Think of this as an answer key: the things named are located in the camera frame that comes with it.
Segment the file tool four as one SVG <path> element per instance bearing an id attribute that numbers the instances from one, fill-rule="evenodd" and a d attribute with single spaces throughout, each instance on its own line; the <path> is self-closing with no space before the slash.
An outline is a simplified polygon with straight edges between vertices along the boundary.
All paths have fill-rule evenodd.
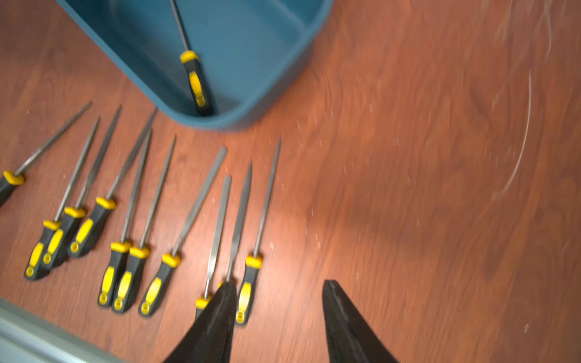
<path id="1" fill-rule="evenodd" d="M 67 249 L 67 254 L 71 258 L 80 258 L 88 254 L 100 239 L 106 222 L 109 216 L 117 207 L 114 199 L 114 194 L 119 187 L 122 180 L 125 178 L 127 172 L 132 167 L 142 143 L 145 140 L 148 131 L 151 129 L 154 118 L 156 117 L 158 108 L 154 108 L 153 112 L 148 118 L 148 122 L 143 127 L 133 149 L 129 153 L 121 171 L 116 176 L 110 187 L 109 192 L 104 197 L 97 197 L 95 200 L 95 208 L 92 210 L 90 216 L 80 225 L 71 245 Z"/>

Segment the teal plastic storage bin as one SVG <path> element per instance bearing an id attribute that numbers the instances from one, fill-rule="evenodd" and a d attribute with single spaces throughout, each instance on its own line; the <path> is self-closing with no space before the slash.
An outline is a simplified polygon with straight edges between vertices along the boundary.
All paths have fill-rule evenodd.
<path id="1" fill-rule="evenodd" d="M 171 119 L 195 129 L 253 125 L 307 66 L 330 1 L 62 1 L 61 7 Z M 195 108 L 186 48 L 199 57 L 214 114 Z"/>

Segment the file tool seven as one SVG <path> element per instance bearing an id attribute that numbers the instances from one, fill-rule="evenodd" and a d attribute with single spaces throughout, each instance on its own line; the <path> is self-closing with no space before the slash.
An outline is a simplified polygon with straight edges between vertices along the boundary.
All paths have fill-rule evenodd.
<path id="1" fill-rule="evenodd" d="M 165 253 L 162 255 L 162 260 L 160 263 L 160 268 L 148 286 L 145 295 L 142 298 L 142 301 L 139 304 L 138 313 L 140 316 L 144 318 L 150 318 L 153 316 L 154 313 L 161 307 L 163 303 L 163 299 L 166 296 L 166 292 L 168 287 L 170 286 L 170 282 L 173 276 L 173 273 L 179 265 L 181 264 L 181 257 L 179 255 L 179 251 L 185 242 L 189 232 L 192 229 L 192 226 L 195 223 L 195 220 L 198 217 L 198 214 L 201 211 L 201 207 L 206 201 L 207 195 L 218 175 L 218 172 L 228 154 L 228 148 L 226 146 L 222 146 L 216 158 L 213 161 L 213 165 L 208 172 L 204 183 L 201 186 L 201 190 L 198 193 L 198 196 L 195 199 L 195 202 L 192 205 L 192 208 L 189 211 L 189 214 L 185 220 L 185 224 L 180 231 L 178 239 L 171 249 L 170 252 Z"/>

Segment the file tool two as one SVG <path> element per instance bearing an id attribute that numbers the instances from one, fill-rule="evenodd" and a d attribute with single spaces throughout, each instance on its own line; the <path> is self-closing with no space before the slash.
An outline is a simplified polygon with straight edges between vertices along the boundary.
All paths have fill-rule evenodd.
<path id="1" fill-rule="evenodd" d="M 67 189 L 61 200 L 56 216 L 53 220 L 45 220 L 43 222 L 42 235 L 33 248 L 27 268 L 24 272 L 24 278 L 29 281 L 38 281 L 44 278 L 50 272 L 50 267 L 48 264 L 54 260 L 55 254 L 54 251 L 51 251 L 51 248 L 57 247 L 64 235 L 64 230 L 62 229 L 64 218 L 62 217 L 62 214 L 71 196 L 71 192 L 74 186 L 77 184 L 80 173 L 86 163 L 89 149 L 92 146 L 92 142 L 100 122 L 101 118 L 98 117 L 95 121 L 95 125 L 93 126 L 92 131 L 86 140 L 79 159 L 77 160 L 73 175 L 71 176 L 71 180 L 69 181 Z"/>

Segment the file tool six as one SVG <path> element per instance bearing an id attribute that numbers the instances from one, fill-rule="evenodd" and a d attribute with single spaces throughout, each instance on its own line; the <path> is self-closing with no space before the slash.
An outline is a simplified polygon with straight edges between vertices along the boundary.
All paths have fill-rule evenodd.
<path id="1" fill-rule="evenodd" d="M 137 247 L 130 248 L 129 260 L 125 269 L 125 272 L 117 286 L 112 309 L 117 314 L 124 314 L 129 311 L 136 302 L 136 297 L 139 292 L 139 287 L 142 282 L 143 270 L 145 267 L 145 262 L 150 256 L 151 250 L 147 245 L 149 234 L 151 231 L 153 219 L 155 213 L 157 212 L 157 207 L 159 204 L 160 196 L 162 194 L 163 186 L 166 181 L 166 175 L 168 173 L 169 165 L 172 160 L 172 155 L 175 150 L 177 137 L 174 136 L 172 144 L 169 148 L 168 155 L 166 156 L 166 161 L 164 164 L 163 172 L 159 183 L 157 184 L 156 193 L 154 195 L 153 202 L 151 204 L 150 212 L 148 213 L 148 219 L 145 225 L 145 229 L 142 234 L 142 238 Z"/>

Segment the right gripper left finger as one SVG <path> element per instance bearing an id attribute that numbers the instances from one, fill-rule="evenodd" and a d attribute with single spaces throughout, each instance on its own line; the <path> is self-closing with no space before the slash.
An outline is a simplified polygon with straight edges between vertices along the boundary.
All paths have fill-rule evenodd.
<path id="1" fill-rule="evenodd" d="M 164 362 L 230 362 L 236 286 L 225 282 Z"/>

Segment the file tool three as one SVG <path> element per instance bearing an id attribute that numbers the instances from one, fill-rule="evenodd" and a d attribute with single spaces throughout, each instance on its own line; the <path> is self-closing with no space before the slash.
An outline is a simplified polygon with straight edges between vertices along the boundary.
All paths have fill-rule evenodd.
<path id="1" fill-rule="evenodd" d="M 107 130 L 107 134 L 104 137 L 103 142 L 101 143 L 101 147 L 99 149 L 97 157 L 95 158 L 95 162 L 93 163 L 93 166 L 90 169 L 89 174 L 87 175 L 86 181 L 84 182 L 83 188 L 80 192 L 77 202 L 74 204 L 73 207 L 67 207 L 64 210 L 64 219 L 61 224 L 61 227 L 59 228 L 59 230 L 53 233 L 51 241 L 47 245 L 47 250 L 42 256 L 42 266 L 47 269 L 54 269 L 60 266 L 67 259 L 68 246 L 71 244 L 71 241 L 74 235 L 77 233 L 77 229 L 79 228 L 80 223 L 86 216 L 86 210 L 83 209 L 85 199 L 91 187 L 93 186 L 96 177 L 98 175 L 98 171 L 103 163 L 104 156 L 107 152 L 110 140 L 116 129 L 122 109 L 123 106 L 119 105 L 113 117 L 113 120 Z"/>

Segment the file tool ten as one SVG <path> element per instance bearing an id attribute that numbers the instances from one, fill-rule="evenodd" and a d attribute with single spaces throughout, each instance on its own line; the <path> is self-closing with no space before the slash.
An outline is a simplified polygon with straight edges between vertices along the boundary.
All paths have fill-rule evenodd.
<path id="1" fill-rule="evenodd" d="M 257 289 L 257 280 L 260 269 L 263 266 L 263 257 L 260 255 L 260 244 L 263 237 L 263 231 L 266 225 L 266 217 L 269 211 L 269 205 L 272 197 L 272 190 L 276 177 L 276 170 L 281 151 L 281 138 L 278 139 L 276 145 L 273 163 L 269 176 L 269 184 L 266 192 L 266 198 L 263 206 L 263 211 L 260 219 L 260 225 L 257 232 L 257 240 L 254 246 L 254 251 L 245 259 L 245 274 L 242 281 L 241 289 L 238 293 L 238 302 L 236 308 L 235 322 L 237 325 L 245 326 L 251 317 L 252 308 L 254 305 L 254 297 Z"/>

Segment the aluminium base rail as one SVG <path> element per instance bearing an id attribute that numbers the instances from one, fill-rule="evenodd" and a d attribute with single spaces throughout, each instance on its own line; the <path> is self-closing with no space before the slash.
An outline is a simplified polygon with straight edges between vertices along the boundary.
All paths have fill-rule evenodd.
<path id="1" fill-rule="evenodd" d="M 121 362 L 97 346 L 1 300 L 2 362 Z"/>

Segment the file tool five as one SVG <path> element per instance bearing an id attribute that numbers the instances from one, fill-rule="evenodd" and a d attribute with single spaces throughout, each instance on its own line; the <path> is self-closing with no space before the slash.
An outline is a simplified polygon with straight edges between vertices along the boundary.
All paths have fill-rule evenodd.
<path id="1" fill-rule="evenodd" d="M 139 199 L 139 192 L 142 184 L 142 176 L 145 163 L 148 158 L 148 152 L 151 143 L 152 130 L 148 131 L 144 144 L 142 145 L 141 157 L 136 176 L 133 182 L 133 189 L 128 202 L 126 218 L 121 234 L 121 238 L 110 245 L 110 260 L 107 269 L 104 272 L 101 290 L 98 295 L 98 305 L 102 308 L 109 308 L 114 301 L 114 293 L 123 276 L 126 268 L 126 262 L 130 254 L 130 248 L 133 246 L 129 237 L 130 228 L 133 226 L 133 218 L 136 211 L 136 203 Z"/>

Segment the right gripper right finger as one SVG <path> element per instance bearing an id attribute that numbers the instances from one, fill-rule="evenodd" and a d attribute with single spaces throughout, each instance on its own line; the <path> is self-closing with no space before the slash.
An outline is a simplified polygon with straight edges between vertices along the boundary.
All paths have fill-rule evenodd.
<path id="1" fill-rule="evenodd" d="M 395 362 L 335 280 L 326 280 L 322 305 L 330 362 Z"/>

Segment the file tool nine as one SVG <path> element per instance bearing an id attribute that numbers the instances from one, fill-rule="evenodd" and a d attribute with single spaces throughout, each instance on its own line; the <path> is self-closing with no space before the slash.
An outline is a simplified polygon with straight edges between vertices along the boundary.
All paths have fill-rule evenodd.
<path id="1" fill-rule="evenodd" d="M 226 273 L 226 277 L 224 281 L 221 281 L 218 284 L 218 287 L 221 287 L 223 283 L 231 281 L 235 261 L 238 255 L 240 243 L 241 243 L 241 236 L 245 224 L 245 216 L 248 209 L 248 201 L 251 191 L 251 181 L 252 181 L 252 174 L 253 174 L 253 163 L 250 162 L 247 170 L 247 174 L 245 176 L 245 182 L 241 191 L 241 200 L 238 207 L 237 218 L 235 221 L 235 228 L 233 232 L 233 238 L 231 243 L 231 251 L 229 255 L 229 263 L 228 263 L 228 270 Z"/>

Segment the file tool one leftmost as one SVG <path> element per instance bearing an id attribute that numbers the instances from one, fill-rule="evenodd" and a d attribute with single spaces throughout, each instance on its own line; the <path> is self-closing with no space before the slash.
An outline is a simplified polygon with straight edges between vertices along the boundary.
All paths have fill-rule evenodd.
<path id="1" fill-rule="evenodd" d="M 5 170 L 1 174 L 1 205 L 12 195 L 15 189 L 25 183 L 24 172 L 57 142 L 63 134 L 92 106 L 93 101 L 89 100 L 82 106 L 48 141 L 46 141 L 35 153 L 30 156 L 17 170 Z"/>

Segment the file tool eleven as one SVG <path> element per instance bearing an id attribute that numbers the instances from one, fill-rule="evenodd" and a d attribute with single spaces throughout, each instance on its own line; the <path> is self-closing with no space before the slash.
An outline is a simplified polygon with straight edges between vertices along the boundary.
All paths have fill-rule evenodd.
<path id="1" fill-rule="evenodd" d="M 185 68 L 188 77 L 188 86 L 195 103 L 196 110 L 202 116 L 210 116 L 214 112 L 210 97 L 210 87 L 201 66 L 198 55 L 190 48 L 189 40 L 185 34 L 182 18 L 175 0 L 170 0 L 173 16 L 179 30 L 181 41 L 185 50 L 180 55 L 180 61 Z"/>

